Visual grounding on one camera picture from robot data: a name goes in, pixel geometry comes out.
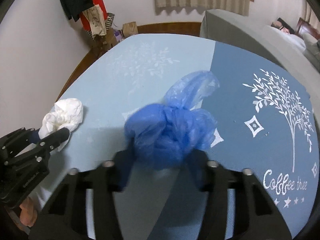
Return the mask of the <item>left hand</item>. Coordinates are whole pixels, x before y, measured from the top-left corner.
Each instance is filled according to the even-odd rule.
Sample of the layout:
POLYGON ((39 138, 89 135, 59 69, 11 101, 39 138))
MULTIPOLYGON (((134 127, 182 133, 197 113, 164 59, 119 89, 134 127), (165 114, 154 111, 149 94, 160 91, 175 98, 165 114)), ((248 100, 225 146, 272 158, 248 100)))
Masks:
POLYGON ((27 197, 23 202, 21 202, 20 209, 20 222, 24 226, 32 227, 38 217, 33 200, 30 197, 27 197))

